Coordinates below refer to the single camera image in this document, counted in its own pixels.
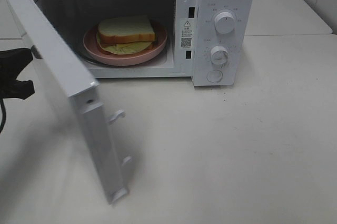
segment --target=microwave door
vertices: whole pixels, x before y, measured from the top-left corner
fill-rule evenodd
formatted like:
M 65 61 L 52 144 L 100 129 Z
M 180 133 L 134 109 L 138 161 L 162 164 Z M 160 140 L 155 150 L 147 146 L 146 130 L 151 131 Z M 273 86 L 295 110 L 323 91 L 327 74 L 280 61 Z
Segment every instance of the microwave door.
M 33 53 L 34 69 L 62 130 L 80 135 L 90 150 L 109 202 L 127 194 L 121 161 L 110 126 L 123 111 L 108 118 L 98 96 L 98 82 L 77 59 L 33 0 L 7 0 L 24 44 Z

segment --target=white knob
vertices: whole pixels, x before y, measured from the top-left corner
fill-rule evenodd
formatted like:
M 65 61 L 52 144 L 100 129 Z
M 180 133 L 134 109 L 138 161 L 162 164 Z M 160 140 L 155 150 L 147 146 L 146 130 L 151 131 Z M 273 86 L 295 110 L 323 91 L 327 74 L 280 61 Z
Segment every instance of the white knob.
M 220 12 L 214 18 L 214 25 L 217 32 L 226 34 L 235 28 L 235 15 L 232 12 Z
M 211 49 L 211 62 L 215 65 L 223 65 L 228 61 L 228 51 L 223 46 L 215 46 Z

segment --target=microwave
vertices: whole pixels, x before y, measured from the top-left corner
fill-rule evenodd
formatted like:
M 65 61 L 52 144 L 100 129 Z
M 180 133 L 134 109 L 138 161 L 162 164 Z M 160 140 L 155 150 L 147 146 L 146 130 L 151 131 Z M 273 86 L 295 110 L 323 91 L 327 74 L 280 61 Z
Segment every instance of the microwave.
M 127 194 L 97 78 L 191 77 L 195 86 L 232 85 L 252 0 L 7 0 L 34 69 L 64 126 L 87 142 L 108 202 Z M 85 49 L 87 30 L 107 18 L 146 15 L 167 39 L 154 58 L 106 65 Z

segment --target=sticker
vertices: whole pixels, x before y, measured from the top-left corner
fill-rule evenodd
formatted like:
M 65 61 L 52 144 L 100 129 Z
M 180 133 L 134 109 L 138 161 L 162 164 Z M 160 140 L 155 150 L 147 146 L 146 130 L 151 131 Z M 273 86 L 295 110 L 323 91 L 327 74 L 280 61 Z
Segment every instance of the sticker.
M 193 18 L 181 18 L 180 19 L 180 29 L 181 29 L 181 39 L 180 47 L 181 48 L 191 48 L 193 42 L 194 34 L 194 19 Z

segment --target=black cable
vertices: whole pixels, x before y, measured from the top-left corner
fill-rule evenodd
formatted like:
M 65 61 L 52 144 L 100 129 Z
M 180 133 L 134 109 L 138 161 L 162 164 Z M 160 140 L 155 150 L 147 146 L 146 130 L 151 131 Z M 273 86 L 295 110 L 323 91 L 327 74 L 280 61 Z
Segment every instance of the black cable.
M 5 107 L 3 99 L 0 99 L 0 106 L 1 106 L 1 114 L 2 114 L 1 125 L 0 125 L 0 133 L 1 133 L 6 123 L 6 107 Z

